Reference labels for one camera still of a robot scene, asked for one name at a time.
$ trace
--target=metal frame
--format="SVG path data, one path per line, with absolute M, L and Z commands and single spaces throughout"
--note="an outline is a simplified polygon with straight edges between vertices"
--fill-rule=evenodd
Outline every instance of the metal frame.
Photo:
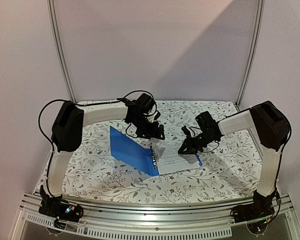
M 237 199 L 228 202 L 182 203 L 145 205 L 109 201 L 86 201 L 81 198 L 67 197 L 76 201 L 84 209 L 84 216 L 79 223 L 68 222 L 65 232 L 98 238 L 126 240 L 190 240 L 219 239 L 230 237 L 231 227 L 244 225 L 235 223 L 229 213 L 238 204 L 249 204 L 252 199 Z M 291 231 L 298 228 L 293 216 L 293 205 L 289 195 L 282 196 L 280 214 L 292 217 Z M 53 229 L 54 219 L 38 213 L 41 198 L 25 194 L 20 204 L 21 213 L 18 218 L 13 240 L 19 240 L 25 221 L 33 222 Z M 278 210 L 276 201 L 272 202 Z M 291 234 L 299 239 L 298 234 Z
M 66 86 L 66 89 L 68 91 L 71 101 L 77 103 L 78 101 L 76 99 L 75 91 L 74 91 L 74 88 L 73 88 L 73 85 L 72 85 L 72 82 L 70 79 L 70 75 L 69 75 L 69 71 L 67 68 L 66 59 L 65 59 L 65 55 L 64 55 L 64 50 L 62 47 L 61 37 L 60 37 L 60 33 L 59 33 L 57 14 L 56 14 L 56 8 L 55 8 L 55 0 L 47 0 L 47 4 L 48 4 L 48 10 L 49 10 L 49 15 L 50 15 L 50 22 L 51 22 L 51 28 L 52 28 L 55 48 L 56 48 L 58 59 L 60 62 L 60 67 L 61 67 L 64 83 L 65 83 L 65 86 Z M 251 72 L 253 60 L 255 57 L 260 28 L 261 28 L 261 21 L 262 21 L 264 5 L 265 5 L 265 0 L 258 0 L 258 9 L 257 9 L 257 13 L 255 16 L 254 26 L 253 26 L 253 34 L 252 34 L 250 48 L 249 48 L 248 61 L 245 66 L 244 75 L 243 75 L 244 77 L 242 79 L 242 83 L 240 85 L 239 92 L 238 92 L 236 100 L 235 100 L 235 104 L 237 104 L 238 106 L 240 106 L 240 104 L 243 100 L 245 90 L 247 87 L 247 83 L 248 83 L 248 79 L 249 79 L 249 75 Z
M 54 0 L 47 0 L 48 4 L 48 10 L 50 15 L 50 22 L 51 22 L 51 28 L 52 28 L 52 34 L 54 38 L 55 43 L 55 49 L 58 55 L 63 80 L 65 83 L 66 90 L 68 91 L 69 98 L 72 102 L 77 103 L 77 99 L 75 96 L 75 91 L 71 83 L 71 79 L 69 76 L 69 72 L 67 69 L 66 59 L 64 55 L 64 50 L 61 44 L 61 38 L 59 34 L 59 28 L 58 28 L 58 21 L 57 21 L 57 14 L 56 14 L 56 8 L 55 8 L 55 1 Z
M 249 57 L 248 57 L 248 61 L 245 66 L 243 80 L 242 80 L 242 83 L 239 88 L 239 92 L 238 92 L 238 95 L 237 95 L 237 98 L 235 101 L 236 105 L 239 107 L 244 98 L 244 94 L 245 94 L 247 84 L 248 84 L 248 79 L 249 79 L 249 76 L 251 73 L 253 61 L 254 61 L 255 54 L 256 54 L 257 43 L 258 43 L 258 38 L 259 38 L 261 23 L 262 23 L 262 16 L 263 16 L 263 12 L 264 12 L 264 6 L 265 6 L 265 0 L 259 0 L 258 1 L 258 10 L 257 10 L 256 16 L 255 16 L 253 35 L 252 35 L 250 49 L 249 49 Z

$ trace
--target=floral patterned surface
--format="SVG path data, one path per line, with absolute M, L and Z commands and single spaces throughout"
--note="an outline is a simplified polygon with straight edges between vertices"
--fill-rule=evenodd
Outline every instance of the floral patterned surface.
M 156 101 L 164 125 L 165 140 L 159 147 L 181 144 L 181 127 L 198 126 L 195 116 L 209 111 L 216 120 L 236 113 L 231 102 Z M 83 128 L 82 144 L 73 153 L 63 180 L 63 194 L 85 199 L 140 203 L 195 203 L 229 200 L 251 196 L 257 187 L 261 160 L 248 131 L 239 131 L 208 145 L 201 153 L 203 167 L 156 177 L 113 158 L 110 152 L 110 126 L 125 133 L 122 120 L 95 123 Z M 133 135 L 131 126 L 128 133 Z M 144 146 L 150 142 L 135 139 Z M 45 179 L 47 166 L 37 188 Z

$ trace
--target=light purple wall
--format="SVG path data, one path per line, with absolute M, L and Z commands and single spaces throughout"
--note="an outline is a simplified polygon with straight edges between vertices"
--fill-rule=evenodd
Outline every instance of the light purple wall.
M 0 0 L 0 240 L 8 239 L 22 196 L 33 190 L 43 169 L 50 146 L 37 117 L 55 98 L 68 94 L 47 2 Z M 44 115 L 47 132 L 58 108 Z
M 79 101 L 135 89 L 162 100 L 235 101 L 257 0 L 58 0 Z
M 279 185 L 300 222 L 300 0 L 265 1 L 260 38 L 242 108 L 271 100 L 290 120 Z

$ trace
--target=floral tablecloth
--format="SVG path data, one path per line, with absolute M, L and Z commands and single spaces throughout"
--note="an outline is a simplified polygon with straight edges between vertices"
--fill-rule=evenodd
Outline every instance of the floral tablecloth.
M 195 117 L 209 111 L 216 120 L 236 113 L 231 102 L 156 101 L 164 125 L 165 140 L 159 147 L 181 144 L 181 127 L 198 126 Z M 125 132 L 123 120 L 95 123 L 83 128 L 82 144 L 73 153 L 63 180 L 63 194 L 85 199 L 140 203 L 195 203 L 229 200 L 251 196 L 257 187 L 262 162 L 248 131 L 239 131 L 211 143 L 201 153 L 203 167 L 156 177 L 113 158 L 110 152 L 110 126 Z M 133 135 L 132 126 L 128 133 Z M 142 145 L 150 142 L 135 139 Z M 37 184 L 45 179 L 47 166 Z

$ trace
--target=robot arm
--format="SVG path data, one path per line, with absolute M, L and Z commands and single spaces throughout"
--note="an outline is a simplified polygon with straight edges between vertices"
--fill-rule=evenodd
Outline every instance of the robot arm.
M 68 162 L 82 141 L 83 127 L 108 120 L 123 119 L 136 126 L 139 138 L 165 139 L 164 126 L 155 121 L 160 113 L 156 102 L 143 93 L 137 100 L 119 98 L 115 103 L 93 103 L 88 105 L 63 103 L 52 126 L 52 155 L 48 163 L 47 178 L 40 188 L 42 197 L 39 212 L 51 217 L 77 222 L 83 214 L 78 205 L 62 200 L 62 184 Z
M 281 155 L 291 126 L 287 118 L 270 101 L 253 106 L 242 112 L 216 122 L 208 111 L 199 114 L 196 121 L 202 130 L 192 137 L 186 126 L 182 128 L 186 135 L 179 154 L 202 152 L 207 144 L 220 141 L 221 137 L 237 131 L 256 128 L 263 152 L 260 181 L 253 195 L 252 205 L 236 206 L 232 213 L 238 222 L 263 217 L 273 213 L 272 199 L 280 201 L 276 188 Z

